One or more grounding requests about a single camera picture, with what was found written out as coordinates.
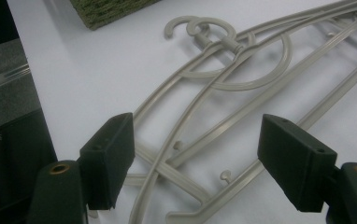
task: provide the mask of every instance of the white surface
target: white surface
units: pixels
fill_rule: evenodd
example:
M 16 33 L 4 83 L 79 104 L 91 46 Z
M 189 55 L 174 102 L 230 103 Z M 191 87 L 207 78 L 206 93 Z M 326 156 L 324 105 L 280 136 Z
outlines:
M 92 32 L 82 24 L 69 0 L 8 0 L 59 160 L 76 160 L 79 149 L 107 119 L 135 111 L 158 85 L 200 52 L 186 35 L 184 26 L 175 30 L 173 39 L 164 39 L 163 29 L 170 20 L 183 15 L 215 17 L 242 31 L 330 2 L 333 1 L 164 0 Z M 297 62 L 323 41 L 323 34 L 314 28 L 301 31 L 293 39 L 294 47 L 300 49 L 293 60 Z M 273 53 L 260 54 L 254 60 L 258 60 L 257 63 L 246 69 L 269 71 L 273 67 L 270 64 L 279 59 L 279 43 L 271 50 Z M 298 121 L 356 64 L 357 49 L 349 43 L 342 44 L 273 101 L 251 113 L 212 144 L 210 152 L 194 157 L 180 171 L 216 193 L 224 186 L 219 180 L 223 170 L 230 169 L 235 177 L 256 158 L 263 113 Z M 202 83 L 192 82 L 176 88 L 178 95 L 165 101 L 161 110 L 149 117 L 137 137 L 155 148 L 160 147 L 179 112 L 200 88 Z M 216 93 L 214 97 L 194 116 L 196 123 L 182 136 L 184 143 L 248 96 L 241 92 Z M 357 86 L 310 132 L 338 152 L 337 166 L 345 161 L 357 161 Z M 131 172 L 144 172 L 149 166 L 143 164 L 136 160 Z M 124 187 L 117 209 L 101 212 L 99 220 L 127 223 L 137 193 L 135 187 Z M 195 211 L 198 206 L 191 196 L 162 182 L 153 192 L 144 223 L 164 223 L 167 212 Z M 323 223 L 324 217 L 325 214 L 296 212 L 278 185 L 264 172 L 208 223 Z

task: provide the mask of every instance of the green basket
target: green basket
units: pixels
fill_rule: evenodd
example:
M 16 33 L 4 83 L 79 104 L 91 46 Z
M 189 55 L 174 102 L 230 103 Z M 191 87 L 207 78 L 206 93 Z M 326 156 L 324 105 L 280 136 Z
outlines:
M 70 0 L 86 27 L 95 30 L 160 0 Z

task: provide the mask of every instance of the gray fabric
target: gray fabric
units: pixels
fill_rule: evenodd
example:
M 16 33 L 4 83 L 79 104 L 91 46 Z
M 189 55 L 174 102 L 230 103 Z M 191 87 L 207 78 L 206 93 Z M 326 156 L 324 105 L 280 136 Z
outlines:
M 91 30 L 116 21 L 161 0 L 70 0 L 83 23 Z
M 0 73 L 27 63 L 20 39 L 0 44 Z
M 0 73 L 27 63 L 20 39 L 0 45 Z M 0 126 L 40 108 L 31 75 L 0 87 Z

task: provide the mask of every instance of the hanger hook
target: hanger hook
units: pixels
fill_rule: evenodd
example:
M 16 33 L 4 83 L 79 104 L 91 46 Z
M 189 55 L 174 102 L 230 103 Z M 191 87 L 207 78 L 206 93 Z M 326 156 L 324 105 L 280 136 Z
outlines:
M 182 24 L 182 23 L 186 23 L 186 22 L 190 22 L 190 21 L 194 21 L 199 19 L 199 17 L 195 17 L 195 16 L 182 16 L 182 17 L 177 17 L 173 20 L 171 20 L 170 22 L 167 23 L 167 25 L 164 28 L 164 36 L 166 38 L 170 38 L 173 35 L 173 30 L 175 29 L 176 26 Z M 201 26 L 202 30 L 201 30 L 201 34 L 202 35 L 208 35 L 210 33 L 210 27 L 208 26 L 208 24 L 203 24 Z
M 197 19 L 192 19 L 191 21 L 189 21 L 188 25 L 187 25 L 188 35 L 191 35 L 191 36 L 198 35 L 199 32 L 197 32 L 195 30 L 196 26 L 205 25 L 205 24 L 213 24 L 213 25 L 220 26 L 222 29 L 224 29 L 227 32 L 228 38 L 230 38 L 230 39 L 236 38 L 236 30 L 232 25 L 230 25 L 226 21 L 222 21 L 222 20 L 210 18 L 210 17 L 197 18 Z

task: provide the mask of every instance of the clamp jaw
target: clamp jaw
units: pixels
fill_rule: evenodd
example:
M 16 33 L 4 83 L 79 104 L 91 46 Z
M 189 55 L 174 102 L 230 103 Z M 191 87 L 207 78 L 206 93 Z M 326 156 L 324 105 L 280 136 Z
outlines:
M 258 157 L 301 212 L 330 208 L 328 224 L 357 224 L 357 163 L 335 167 L 337 154 L 294 123 L 264 115 Z
M 134 158 L 132 114 L 110 119 L 77 161 L 57 161 L 39 171 L 27 223 L 88 223 L 86 204 L 91 210 L 115 207 Z

